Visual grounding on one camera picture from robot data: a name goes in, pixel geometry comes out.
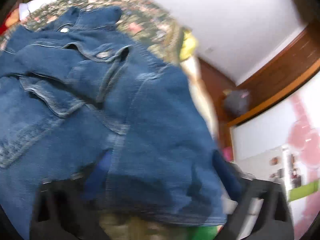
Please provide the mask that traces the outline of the blue denim jacket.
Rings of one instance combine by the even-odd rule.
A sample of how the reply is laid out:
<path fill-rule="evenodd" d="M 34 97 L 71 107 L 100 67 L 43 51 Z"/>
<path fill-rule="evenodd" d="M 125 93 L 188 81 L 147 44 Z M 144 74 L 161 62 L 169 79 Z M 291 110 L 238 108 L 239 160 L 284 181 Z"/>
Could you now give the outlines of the blue denim jacket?
<path fill-rule="evenodd" d="M 119 7 L 72 7 L 1 52 L 1 207 L 24 238 L 45 179 L 111 165 L 106 211 L 183 226 L 226 221 L 219 149 L 180 67 L 117 31 Z"/>

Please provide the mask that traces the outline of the white wardrobe door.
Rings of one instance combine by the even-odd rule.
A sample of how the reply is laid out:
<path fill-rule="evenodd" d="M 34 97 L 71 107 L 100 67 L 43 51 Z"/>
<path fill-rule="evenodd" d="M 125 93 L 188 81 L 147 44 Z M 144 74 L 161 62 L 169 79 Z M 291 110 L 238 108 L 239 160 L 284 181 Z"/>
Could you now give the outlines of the white wardrobe door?
<path fill-rule="evenodd" d="M 295 239 L 319 213 L 319 74 L 291 96 L 232 128 L 234 162 L 256 179 L 281 183 Z"/>

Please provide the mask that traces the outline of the pink slipper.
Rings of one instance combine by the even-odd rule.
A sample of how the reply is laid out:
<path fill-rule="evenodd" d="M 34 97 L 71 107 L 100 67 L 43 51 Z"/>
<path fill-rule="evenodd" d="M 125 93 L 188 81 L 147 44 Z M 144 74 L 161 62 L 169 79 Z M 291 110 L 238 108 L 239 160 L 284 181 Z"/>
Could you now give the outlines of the pink slipper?
<path fill-rule="evenodd" d="M 226 161 L 231 162 L 234 160 L 232 146 L 223 148 L 222 153 Z"/>

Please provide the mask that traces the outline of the grey backpack on floor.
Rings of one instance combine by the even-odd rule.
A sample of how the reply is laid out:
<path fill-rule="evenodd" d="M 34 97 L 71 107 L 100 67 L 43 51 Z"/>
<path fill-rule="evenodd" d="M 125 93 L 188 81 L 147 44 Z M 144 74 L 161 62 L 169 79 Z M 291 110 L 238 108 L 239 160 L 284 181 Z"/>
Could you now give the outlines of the grey backpack on floor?
<path fill-rule="evenodd" d="M 233 117 L 239 117 L 249 111 L 250 92 L 246 89 L 231 90 L 226 89 L 223 91 L 224 109 Z"/>

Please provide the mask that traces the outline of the beige mattress sheet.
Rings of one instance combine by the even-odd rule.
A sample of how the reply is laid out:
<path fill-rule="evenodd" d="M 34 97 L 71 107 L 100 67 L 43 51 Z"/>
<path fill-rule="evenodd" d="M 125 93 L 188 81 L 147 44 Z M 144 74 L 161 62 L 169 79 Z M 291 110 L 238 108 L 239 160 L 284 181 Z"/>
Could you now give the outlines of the beige mattress sheet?
<path fill-rule="evenodd" d="M 213 138 L 219 138 L 219 123 L 210 94 L 208 93 L 201 76 L 199 59 L 191 56 L 180 64 L 182 70 L 188 77 L 189 90 L 200 115 L 206 122 L 208 130 Z"/>

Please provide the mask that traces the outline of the yellow blanket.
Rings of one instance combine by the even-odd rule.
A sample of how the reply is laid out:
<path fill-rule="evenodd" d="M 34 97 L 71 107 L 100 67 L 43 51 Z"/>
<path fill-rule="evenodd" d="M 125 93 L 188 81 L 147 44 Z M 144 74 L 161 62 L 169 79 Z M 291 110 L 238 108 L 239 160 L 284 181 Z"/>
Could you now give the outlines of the yellow blanket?
<path fill-rule="evenodd" d="M 183 30 L 183 42 L 180 49 L 180 61 L 185 61 L 193 56 L 198 46 L 198 40 L 189 29 Z"/>

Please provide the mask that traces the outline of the white shirt on bed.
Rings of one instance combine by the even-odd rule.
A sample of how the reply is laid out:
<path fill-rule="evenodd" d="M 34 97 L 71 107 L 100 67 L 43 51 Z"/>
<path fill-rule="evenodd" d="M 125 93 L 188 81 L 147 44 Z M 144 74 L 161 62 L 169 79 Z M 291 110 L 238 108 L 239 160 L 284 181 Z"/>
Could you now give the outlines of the white shirt on bed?
<path fill-rule="evenodd" d="M 40 9 L 40 7 L 55 1 L 57 0 L 32 0 L 28 3 L 20 3 L 18 7 L 19 20 L 25 20 L 32 12 L 35 12 L 37 9 Z"/>

